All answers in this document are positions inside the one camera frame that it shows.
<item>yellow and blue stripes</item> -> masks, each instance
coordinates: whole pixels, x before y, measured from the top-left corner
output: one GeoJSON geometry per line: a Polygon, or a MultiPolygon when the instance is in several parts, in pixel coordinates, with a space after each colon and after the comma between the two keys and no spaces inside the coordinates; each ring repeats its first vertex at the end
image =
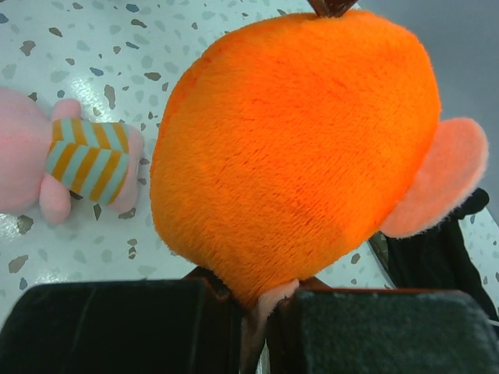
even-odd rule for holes
{"type": "Polygon", "coordinates": [[[54,121],[52,128],[46,172],[92,201],[114,202],[129,166],[128,127],[64,118],[54,121]]]}

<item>pink ear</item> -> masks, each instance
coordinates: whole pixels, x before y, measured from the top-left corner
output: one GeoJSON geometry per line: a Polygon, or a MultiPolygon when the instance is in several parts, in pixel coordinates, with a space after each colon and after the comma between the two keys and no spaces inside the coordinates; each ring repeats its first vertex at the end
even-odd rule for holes
{"type": "Polygon", "coordinates": [[[380,230],[404,238],[438,224],[475,190],[488,154],[487,137],[476,122],[469,118],[441,122],[411,188],[380,230]]]}

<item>pink plush arm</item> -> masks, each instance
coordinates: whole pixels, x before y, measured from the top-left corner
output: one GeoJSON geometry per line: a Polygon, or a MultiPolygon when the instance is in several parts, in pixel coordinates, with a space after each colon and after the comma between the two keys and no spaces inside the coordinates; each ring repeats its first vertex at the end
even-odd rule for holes
{"type": "MultiPolygon", "coordinates": [[[[66,99],[59,101],[54,106],[52,121],[67,117],[81,117],[79,101],[66,99]]],[[[71,211],[71,195],[69,194],[69,190],[49,174],[45,174],[41,183],[40,208],[45,219],[51,224],[63,223],[71,211]]]]}
{"type": "Polygon", "coordinates": [[[45,219],[51,224],[63,223],[71,210],[69,190],[49,174],[45,174],[41,183],[40,208],[45,219]]]}

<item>pink plush hand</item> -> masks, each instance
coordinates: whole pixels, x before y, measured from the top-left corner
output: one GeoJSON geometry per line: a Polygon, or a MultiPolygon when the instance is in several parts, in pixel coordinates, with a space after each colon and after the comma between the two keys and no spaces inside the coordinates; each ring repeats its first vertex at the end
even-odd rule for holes
{"type": "Polygon", "coordinates": [[[45,174],[40,189],[40,208],[51,224],[61,224],[71,211],[71,195],[57,179],[45,174]]]}
{"type": "Polygon", "coordinates": [[[65,99],[58,101],[52,111],[52,121],[57,121],[61,118],[80,118],[81,105],[78,100],[65,99]]]}
{"type": "Polygon", "coordinates": [[[254,372],[254,364],[257,363],[264,347],[268,316],[281,300],[292,297],[298,287],[299,281],[295,279],[264,293],[258,299],[255,309],[243,319],[240,359],[242,374],[254,372]]]}

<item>pink plush toy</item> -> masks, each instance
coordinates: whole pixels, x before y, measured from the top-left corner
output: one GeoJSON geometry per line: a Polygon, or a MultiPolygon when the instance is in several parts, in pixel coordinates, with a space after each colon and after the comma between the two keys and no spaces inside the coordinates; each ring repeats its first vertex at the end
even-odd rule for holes
{"type": "Polygon", "coordinates": [[[140,132],[120,122],[80,118],[79,101],[59,101],[50,120],[23,94],[0,87],[0,212],[19,214],[40,202],[52,224],[71,210],[69,191],[119,213],[138,196],[140,132]]]}

